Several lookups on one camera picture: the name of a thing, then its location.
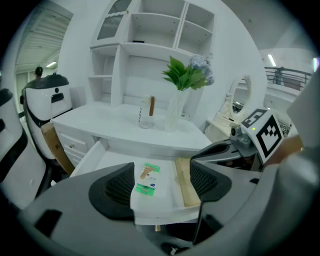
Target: open drawer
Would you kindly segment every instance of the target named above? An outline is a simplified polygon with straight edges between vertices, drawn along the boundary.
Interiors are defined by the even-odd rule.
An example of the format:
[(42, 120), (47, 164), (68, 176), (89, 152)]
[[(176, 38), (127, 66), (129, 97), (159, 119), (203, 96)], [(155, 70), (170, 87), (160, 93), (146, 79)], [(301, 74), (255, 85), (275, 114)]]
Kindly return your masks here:
[[(137, 225), (165, 225), (194, 220), (199, 214), (199, 205), (185, 207), (178, 173), (176, 156), (163, 156), (147, 153), (147, 150), (126, 150), (112, 141), (101, 138), (77, 165), (70, 177), (87, 174), (102, 168), (124, 163), (134, 163), (135, 186), (130, 204)], [(145, 163), (160, 167), (157, 188), (153, 196), (136, 191), (137, 181)]]

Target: green leaves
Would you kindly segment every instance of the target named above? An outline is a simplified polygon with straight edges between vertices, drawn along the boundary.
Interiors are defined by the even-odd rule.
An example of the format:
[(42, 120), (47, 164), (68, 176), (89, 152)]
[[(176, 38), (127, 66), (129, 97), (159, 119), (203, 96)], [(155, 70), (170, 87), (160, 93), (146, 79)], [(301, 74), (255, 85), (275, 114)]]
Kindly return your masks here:
[(188, 88), (193, 90), (207, 85), (205, 75), (201, 70), (193, 69), (190, 65), (185, 67), (184, 64), (170, 56), (169, 70), (163, 71), (165, 80), (175, 84), (178, 90), (184, 91)]
[(177, 60), (170, 56), (170, 65), (173, 69), (177, 70), (179, 74), (182, 76), (186, 73), (185, 65), (180, 60)]

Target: wooden block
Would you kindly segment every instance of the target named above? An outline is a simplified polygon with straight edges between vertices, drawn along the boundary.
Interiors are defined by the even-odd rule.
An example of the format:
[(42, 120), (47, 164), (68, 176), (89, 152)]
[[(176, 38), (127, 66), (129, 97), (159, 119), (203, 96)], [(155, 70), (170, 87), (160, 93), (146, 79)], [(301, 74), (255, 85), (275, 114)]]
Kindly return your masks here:
[(190, 181), (190, 158), (178, 158), (175, 161), (182, 197), (185, 207), (197, 206), (200, 199)]

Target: glass jar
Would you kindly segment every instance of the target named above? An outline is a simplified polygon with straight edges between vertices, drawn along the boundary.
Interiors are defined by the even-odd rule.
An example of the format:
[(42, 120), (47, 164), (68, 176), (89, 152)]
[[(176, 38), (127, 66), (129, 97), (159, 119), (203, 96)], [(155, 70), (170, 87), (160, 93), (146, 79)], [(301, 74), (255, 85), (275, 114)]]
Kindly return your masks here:
[(141, 128), (148, 129), (154, 126), (155, 101), (156, 98), (154, 96), (143, 96), (138, 120)]

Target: glass vase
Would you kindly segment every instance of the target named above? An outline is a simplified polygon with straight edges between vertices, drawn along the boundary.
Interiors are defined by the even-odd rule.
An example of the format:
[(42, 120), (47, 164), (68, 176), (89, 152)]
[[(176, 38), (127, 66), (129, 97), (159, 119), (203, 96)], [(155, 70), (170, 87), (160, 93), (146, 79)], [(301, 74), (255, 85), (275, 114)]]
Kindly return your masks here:
[(168, 133), (174, 132), (178, 127), (182, 110), (185, 104), (185, 91), (176, 90), (172, 96), (164, 122), (164, 130)]

